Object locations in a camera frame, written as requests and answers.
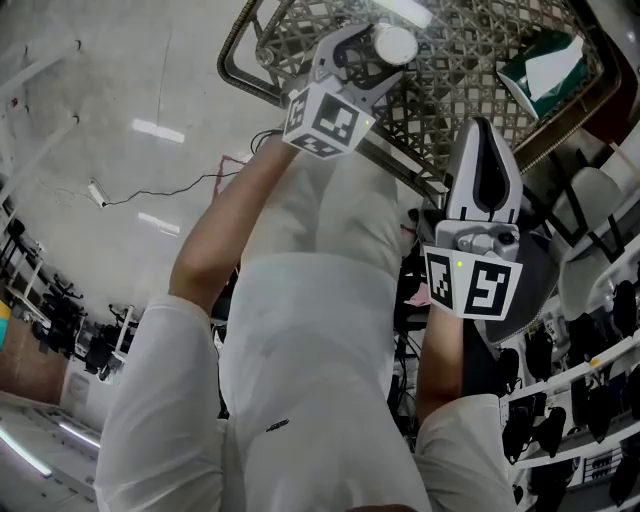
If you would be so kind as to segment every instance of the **black shoe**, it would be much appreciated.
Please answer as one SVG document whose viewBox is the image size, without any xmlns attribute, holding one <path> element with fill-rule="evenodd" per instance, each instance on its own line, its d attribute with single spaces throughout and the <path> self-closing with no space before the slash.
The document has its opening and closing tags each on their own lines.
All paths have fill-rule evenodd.
<svg viewBox="0 0 640 512">
<path fill-rule="evenodd" d="M 530 338 L 526 339 L 526 359 L 529 373 L 535 379 L 545 382 L 551 377 L 551 352 L 553 340 L 544 329 L 539 329 Z"/>
<path fill-rule="evenodd" d="M 607 437 L 612 417 L 609 386 L 597 386 L 589 391 L 587 426 L 594 439 L 601 443 Z"/>
<path fill-rule="evenodd" d="M 513 393 L 516 388 L 519 367 L 520 356 L 518 356 L 517 350 L 506 348 L 500 351 L 498 369 L 500 370 L 500 375 L 502 375 L 502 381 L 508 394 Z"/>
<path fill-rule="evenodd" d="M 549 417 L 535 429 L 534 440 L 538 441 L 540 448 L 548 452 L 551 458 L 558 453 L 566 419 L 566 411 L 562 407 L 554 407 Z"/>
<path fill-rule="evenodd" d="M 572 367 L 583 361 L 591 361 L 607 349 L 604 337 L 596 329 L 593 319 L 587 313 L 569 322 L 569 338 L 571 340 L 569 359 Z"/>
<path fill-rule="evenodd" d="M 622 281 L 616 287 L 613 299 L 613 323 L 625 338 L 633 336 L 638 324 L 636 290 L 630 281 Z"/>
<path fill-rule="evenodd" d="M 631 494 L 640 472 L 640 460 L 633 457 L 624 457 L 611 479 L 609 496 L 619 507 Z"/>
</svg>

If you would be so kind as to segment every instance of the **rack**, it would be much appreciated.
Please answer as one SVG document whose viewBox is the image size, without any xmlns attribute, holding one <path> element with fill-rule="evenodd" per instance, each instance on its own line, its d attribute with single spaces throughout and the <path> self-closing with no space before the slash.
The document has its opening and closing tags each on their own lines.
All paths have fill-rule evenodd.
<svg viewBox="0 0 640 512">
<path fill-rule="evenodd" d="M 540 449 L 527 458 L 519 460 L 513 467 L 514 469 L 529 469 L 547 464 L 555 464 L 556 462 L 562 462 L 576 457 L 587 457 L 600 453 L 603 450 L 613 449 L 617 447 L 621 441 L 639 432 L 640 421 L 636 421 L 631 415 L 631 411 L 627 411 L 611 420 L 609 432 L 602 443 L 598 443 L 588 430 L 578 432 L 562 439 L 555 457 L 549 457 L 546 451 Z"/>
<path fill-rule="evenodd" d="M 580 512 L 618 512 L 630 510 L 640 503 L 640 479 L 638 479 L 626 501 L 620 507 L 616 506 L 609 497 L 609 485 L 611 485 L 612 478 L 609 476 L 583 485 L 569 487 L 558 512 L 573 512 L 574 510 L 580 510 Z"/>
<path fill-rule="evenodd" d="M 558 375 L 554 375 L 546 382 L 537 382 L 531 386 L 518 389 L 510 395 L 505 396 L 503 400 L 507 403 L 513 402 L 520 398 L 535 395 L 536 393 L 545 393 L 551 389 L 559 388 L 565 384 L 570 384 L 571 382 L 578 380 L 580 377 L 584 377 L 585 375 L 608 365 L 638 346 L 640 346 L 640 329 L 633 333 L 633 336 L 629 336 L 616 343 L 613 347 L 601 352 L 591 361 L 584 362 L 578 366 L 570 368 L 569 370 L 559 373 Z"/>
</svg>

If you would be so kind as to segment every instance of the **fluorescent light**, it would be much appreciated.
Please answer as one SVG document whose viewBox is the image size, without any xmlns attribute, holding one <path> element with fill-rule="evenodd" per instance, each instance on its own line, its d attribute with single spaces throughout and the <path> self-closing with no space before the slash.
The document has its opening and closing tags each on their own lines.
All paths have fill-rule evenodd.
<svg viewBox="0 0 640 512">
<path fill-rule="evenodd" d="M 148 133 L 159 139 L 170 140 L 171 142 L 177 142 L 182 144 L 184 142 L 184 133 L 171 130 L 166 126 L 158 126 L 151 121 L 143 121 L 142 119 L 134 119 L 131 123 L 131 127 L 142 133 Z"/>
<path fill-rule="evenodd" d="M 95 446 L 96 448 L 100 449 L 100 443 L 94 441 L 90 437 L 85 436 L 84 434 L 81 434 L 75 428 L 73 428 L 71 425 L 68 425 L 66 423 L 60 423 L 60 427 L 65 429 L 70 434 L 73 434 L 77 438 L 82 439 L 84 442 L 89 443 L 91 446 Z"/>
<path fill-rule="evenodd" d="M 144 220 L 145 222 L 150 222 L 163 233 L 167 233 L 167 235 L 177 236 L 180 233 L 180 226 L 176 226 L 175 224 L 170 224 L 168 222 L 165 222 L 162 219 L 159 219 L 158 217 L 149 215 L 148 213 L 138 212 L 138 218 L 140 220 Z"/>
<path fill-rule="evenodd" d="M 165 235 L 170 235 L 170 236 L 178 236 L 175 233 L 170 233 L 169 231 L 165 231 L 164 229 L 160 230 L 161 233 L 164 233 Z"/>
<path fill-rule="evenodd" d="M 44 464 L 44 462 L 36 459 L 27 450 L 20 446 L 18 442 L 13 437 L 11 437 L 9 433 L 2 427 L 0 427 L 0 439 L 7 443 L 9 448 L 20 455 L 20 457 L 22 457 L 25 461 L 27 461 L 35 469 L 37 469 L 42 476 L 44 476 L 45 478 L 49 478 L 52 475 L 51 470 Z"/>
</svg>

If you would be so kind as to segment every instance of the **cable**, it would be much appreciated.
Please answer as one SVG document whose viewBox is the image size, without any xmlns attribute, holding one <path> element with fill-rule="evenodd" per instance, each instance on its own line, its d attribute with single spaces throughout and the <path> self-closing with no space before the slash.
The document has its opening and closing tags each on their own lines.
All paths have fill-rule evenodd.
<svg viewBox="0 0 640 512">
<path fill-rule="evenodd" d="M 262 146 L 262 144 L 264 143 L 265 140 L 267 140 L 272 135 L 281 135 L 282 133 L 284 133 L 284 131 L 281 130 L 280 128 L 272 128 L 270 130 L 264 130 L 264 131 L 262 131 L 260 133 L 256 133 L 256 135 L 253 137 L 253 139 L 251 139 L 251 143 L 249 144 L 249 147 L 251 148 L 251 153 L 253 153 L 255 155 L 258 152 L 258 150 L 260 149 L 260 146 Z M 255 145 L 255 148 L 254 148 L 254 144 L 255 144 L 256 139 L 258 137 L 261 137 L 261 138 L 258 141 L 258 143 Z"/>
<path fill-rule="evenodd" d="M 221 174 L 223 165 L 227 161 L 234 162 L 234 163 L 240 164 L 240 165 L 245 165 L 245 162 L 241 162 L 240 160 L 236 160 L 235 158 L 231 158 L 230 156 L 223 155 L 222 159 L 220 160 L 220 165 L 218 167 L 218 172 L 217 173 L 215 173 L 215 174 L 213 174 L 213 173 L 211 173 L 211 174 L 203 174 L 202 176 L 200 176 L 196 181 L 194 181 L 188 187 L 181 188 L 181 189 L 175 190 L 173 192 L 153 192 L 151 190 L 138 190 L 135 194 L 130 195 L 127 199 L 125 199 L 123 201 L 116 201 L 115 203 L 106 203 L 105 206 L 116 206 L 116 205 L 119 205 L 119 204 L 128 203 L 133 198 L 135 198 L 135 197 L 137 197 L 139 195 L 166 196 L 166 197 L 174 196 L 176 194 L 180 194 L 182 192 L 186 192 L 188 190 L 191 190 L 198 183 L 200 183 L 204 178 L 227 178 L 229 176 L 235 176 L 236 174 L 239 174 L 240 171 L 230 172 L 230 173 L 227 173 L 227 174 Z"/>
<path fill-rule="evenodd" d="M 251 143 L 249 144 L 249 147 L 251 148 L 251 153 L 253 153 L 254 155 L 258 152 L 258 150 L 260 149 L 260 146 L 262 146 L 262 144 L 264 143 L 265 140 L 267 140 L 269 137 L 273 136 L 273 135 L 279 135 L 284 133 L 283 130 L 279 129 L 279 128 L 272 128 L 270 130 L 264 130 L 260 133 L 257 133 L 256 135 L 254 135 L 253 139 L 251 139 Z M 138 190 L 136 193 L 130 195 L 127 199 L 124 199 L 123 201 L 116 201 L 113 203 L 105 203 L 104 206 L 117 206 L 119 204 L 124 204 L 124 203 L 128 203 L 129 201 L 131 201 L 132 199 L 134 199 L 135 197 L 139 196 L 139 195 L 149 195 L 149 196 L 165 196 L 165 197 L 170 197 L 170 196 L 174 196 L 176 194 L 181 194 L 182 192 L 187 192 L 188 190 L 191 190 L 193 187 L 195 187 L 198 183 L 200 183 L 204 178 L 227 178 L 229 176 L 235 176 L 236 174 L 239 174 L 240 171 L 237 172 L 230 172 L 228 174 L 222 174 L 222 168 L 225 162 L 234 162 L 236 164 L 240 164 L 242 166 L 245 165 L 246 162 L 242 162 L 240 160 L 236 160 L 235 158 L 231 158 L 228 155 L 223 155 L 222 159 L 220 160 L 220 165 L 218 167 L 218 173 L 217 174 L 203 174 L 202 176 L 200 176 L 196 181 L 194 181 L 191 185 L 189 185 L 188 187 L 185 188 L 181 188 L 180 190 L 175 190 L 173 192 L 154 192 L 151 190 Z"/>
</svg>

